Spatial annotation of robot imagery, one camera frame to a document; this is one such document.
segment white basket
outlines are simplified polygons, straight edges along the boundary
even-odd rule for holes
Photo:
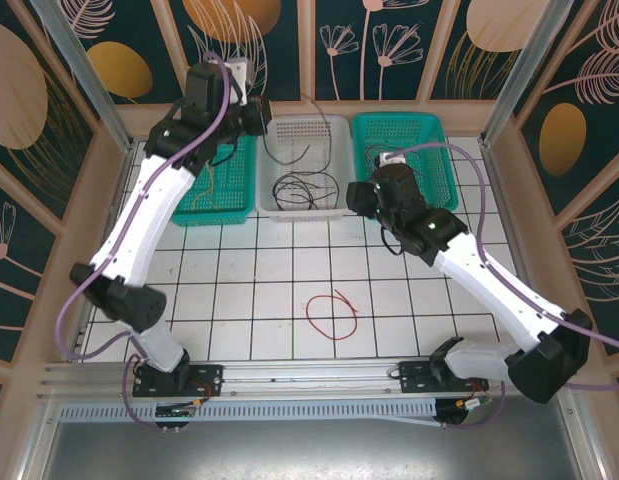
[[[278,209],[272,194],[276,181],[291,172],[315,172],[322,169],[329,161],[329,134],[324,119],[320,115],[285,115],[274,118],[268,125],[267,147],[272,155],[288,163],[302,155],[307,145],[309,150],[302,160],[292,165],[276,163],[266,152],[262,138],[258,139],[256,157],[256,208],[260,214],[276,222],[306,222],[317,220],[339,220],[347,209],[347,185],[356,181],[356,169],[353,159],[353,145],[349,123],[344,117],[325,115],[331,129],[331,163],[325,173],[331,175],[340,188],[339,195],[333,180],[325,175],[303,176],[311,183],[311,193],[318,210],[307,210],[308,205],[284,204],[284,211]],[[278,195],[279,199],[291,200],[291,188]]]

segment green basket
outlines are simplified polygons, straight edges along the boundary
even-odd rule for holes
[[[214,161],[230,155],[233,145],[218,149]],[[242,136],[236,154],[212,169],[205,168],[180,200],[171,221],[181,227],[245,223],[253,210],[256,191],[256,139]]]
[[[427,142],[445,142],[442,124],[435,115],[425,113],[361,113],[353,119],[353,148],[358,181],[371,178],[372,157],[382,151],[410,147]],[[374,147],[366,154],[369,147]],[[429,148],[407,154],[407,164],[417,172],[416,181],[427,203],[454,210],[458,193],[453,167],[446,148]]]

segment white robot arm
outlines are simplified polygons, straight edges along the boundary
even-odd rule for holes
[[[161,315],[166,305],[162,292],[146,286],[147,272],[156,245],[182,197],[202,169],[213,160],[218,146],[236,143],[243,135],[263,135],[271,120],[269,102],[247,97],[253,72],[244,59],[225,64],[233,86],[230,106],[219,127],[181,161],[164,170],[150,188],[146,185],[167,159],[198,137],[213,121],[220,108],[222,75],[213,62],[195,65],[187,74],[187,88],[181,117],[175,110],[161,120],[149,135],[145,158],[133,192],[101,249],[89,265],[75,264],[71,279],[82,284],[109,258],[113,245],[122,238],[115,258],[85,290],[91,302],[127,329],[143,350],[156,381],[179,391],[187,381],[189,357],[174,340]],[[142,196],[138,210],[134,204]],[[133,215],[126,232],[128,218]]]
[[[489,308],[515,341],[512,345],[484,344],[454,337],[431,355],[431,374],[442,384],[472,377],[511,381],[527,397],[547,403],[586,363],[589,338],[559,326],[546,315],[589,330],[591,320],[581,310],[568,314],[489,254],[483,257],[464,223],[448,210],[427,205],[404,156],[385,160],[385,155],[373,173],[374,183],[349,184],[349,209],[377,219],[406,253],[419,256],[462,285]],[[532,300],[542,313],[523,298]]]

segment white grid surface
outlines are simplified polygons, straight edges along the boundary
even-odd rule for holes
[[[449,141],[480,158],[475,139]],[[129,185],[142,157],[139,148]],[[478,163],[488,180],[484,162]],[[474,230],[480,208],[476,175],[462,158],[454,158],[453,165],[459,195],[455,213]],[[486,248],[514,271],[491,187],[487,211]],[[456,335],[511,341],[493,315],[456,282],[419,258],[387,252],[379,231],[377,222],[354,215],[332,223],[280,224],[254,212],[243,225],[169,224],[147,283],[166,294],[162,320],[194,361],[429,355]],[[312,328],[305,313],[311,297],[335,290],[358,311],[356,333],[337,342]],[[351,310],[329,299],[315,300],[311,316],[335,337],[346,335],[354,324]],[[95,311],[82,351],[95,350],[120,330]],[[133,346],[121,341],[93,361],[123,361],[132,353]]]

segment plastic basket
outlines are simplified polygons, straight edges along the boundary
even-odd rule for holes
[[[309,150],[302,160],[292,165],[279,165],[266,152],[262,138],[258,139],[257,173],[256,173],[256,208],[276,222],[302,222],[339,220],[347,209],[347,185],[356,179],[353,161],[353,145],[349,123],[337,115],[325,115],[331,130],[331,162],[325,170],[333,180],[325,175],[303,176],[311,183],[311,193],[316,199],[318,209],[308,210],[307,205],[284,204],[281,211],[276,204],[272,189],[276,181],[290,172],[315,172],[329,161],[329,131],[320,115],[286,115],[274,118],[267,127],[267,147],[272,155],[283,163],[290,162]],[[281,191],[281,200],[294,199],[293,188]]]
[[[425,113],[362,113],[353,119],[353,142],[358,181],[367,181],[373,171],[370,158],[391,147],[409,147],[427,142],[445,142],[442,124],[435,115]],[[377,149],[366,155],[371,146]],[[407,164],[416,173],[420,192],[433,207],[454,210],[458,193],[453,179],[453,167],[446,148],[430,148],[407,154]]]
[[[221,146],[214,161],[226,158],[232,150],[232,145]],[[253,210],[255,159],[256,139],[240,137],[236,154],[212,169],[213,191],[211,174],[205,168],[180,200],[171,221],[181,227],[245,223]]]

